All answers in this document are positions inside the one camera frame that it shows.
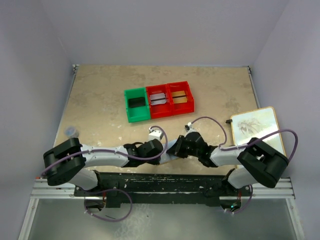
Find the green plastic bin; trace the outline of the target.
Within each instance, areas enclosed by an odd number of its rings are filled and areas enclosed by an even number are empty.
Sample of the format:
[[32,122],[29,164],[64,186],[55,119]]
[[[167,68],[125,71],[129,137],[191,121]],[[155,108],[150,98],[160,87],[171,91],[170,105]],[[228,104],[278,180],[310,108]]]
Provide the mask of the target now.
[[147,90],[145,87],[124,90],[124,100],[129,123],[151,119]]

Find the red bin with gold card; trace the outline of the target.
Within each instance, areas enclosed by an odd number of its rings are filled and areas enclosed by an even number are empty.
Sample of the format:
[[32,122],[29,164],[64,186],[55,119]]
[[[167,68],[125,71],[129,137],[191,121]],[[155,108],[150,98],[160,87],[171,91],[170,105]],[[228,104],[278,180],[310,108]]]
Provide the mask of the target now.
[[167,83],[166,86],[173,116],[195,111],[195,101],[187,81],[171,82]]

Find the red bin with silver card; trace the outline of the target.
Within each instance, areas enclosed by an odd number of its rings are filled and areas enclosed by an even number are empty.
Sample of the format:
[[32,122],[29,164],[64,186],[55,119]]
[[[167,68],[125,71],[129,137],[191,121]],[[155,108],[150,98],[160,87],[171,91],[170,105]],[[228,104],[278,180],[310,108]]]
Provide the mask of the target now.
[[151,119],[166,118],[173,115],[172,101],[166,84],[146,87]]

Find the silver card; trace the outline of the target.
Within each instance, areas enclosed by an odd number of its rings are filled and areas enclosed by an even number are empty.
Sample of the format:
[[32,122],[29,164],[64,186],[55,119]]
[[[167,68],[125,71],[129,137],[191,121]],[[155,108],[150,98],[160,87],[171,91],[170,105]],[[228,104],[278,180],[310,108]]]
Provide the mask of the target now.
[[164,105],[167,103],[167,96],[165,93],[156,93],[156,94],[151,94],[149,96],[150,99],[150,105],[151,106],[156,106],[156,105]]

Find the gold card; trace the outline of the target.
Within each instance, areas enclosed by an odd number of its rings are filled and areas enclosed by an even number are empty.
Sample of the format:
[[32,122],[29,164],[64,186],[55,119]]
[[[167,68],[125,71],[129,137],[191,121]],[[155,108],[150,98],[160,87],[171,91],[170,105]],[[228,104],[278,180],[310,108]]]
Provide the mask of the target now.
[[175,91],[171,93],[174,104],[183,104],[188,102],[185,91]]

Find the white board with wooden frame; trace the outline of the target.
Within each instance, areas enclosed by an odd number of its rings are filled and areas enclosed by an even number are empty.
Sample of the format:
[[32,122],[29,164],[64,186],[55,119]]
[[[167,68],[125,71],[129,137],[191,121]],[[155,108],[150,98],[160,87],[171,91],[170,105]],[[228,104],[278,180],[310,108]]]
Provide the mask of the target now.
[[232,151],[241,151],[241,146],[251,138],[262,138],[279,130],[275,109],[271,106],[234,114],[230,117],[234,146]]

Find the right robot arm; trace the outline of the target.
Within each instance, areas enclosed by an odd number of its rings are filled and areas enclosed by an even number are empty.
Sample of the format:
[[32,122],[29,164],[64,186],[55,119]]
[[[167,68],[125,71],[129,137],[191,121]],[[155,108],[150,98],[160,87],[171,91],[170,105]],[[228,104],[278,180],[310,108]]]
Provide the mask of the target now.
[[182,159],[196,157],[208,168],[241,165],[225,177],[235,189],[255,183],[274,188],[289,165],[286,156],[256,137],[251,138],[247,145],[219,148],[207,144],[197,131],[179,136],[166,153]]

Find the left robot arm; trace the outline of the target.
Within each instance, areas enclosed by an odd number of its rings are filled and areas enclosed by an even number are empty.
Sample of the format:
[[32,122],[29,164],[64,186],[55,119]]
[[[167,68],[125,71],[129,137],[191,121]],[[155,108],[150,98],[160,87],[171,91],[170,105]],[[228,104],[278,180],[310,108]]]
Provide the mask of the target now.
[[43,154],[45,169],[41,176],[47,179],[50,186],[71,183],[91,190],[99,185],[99,177],[88,167],[136,168],[145,163],[158,165],[167,148],[168,141],[163,144],[158,139],[98,148],[81,144],[78,138],[70,138]]

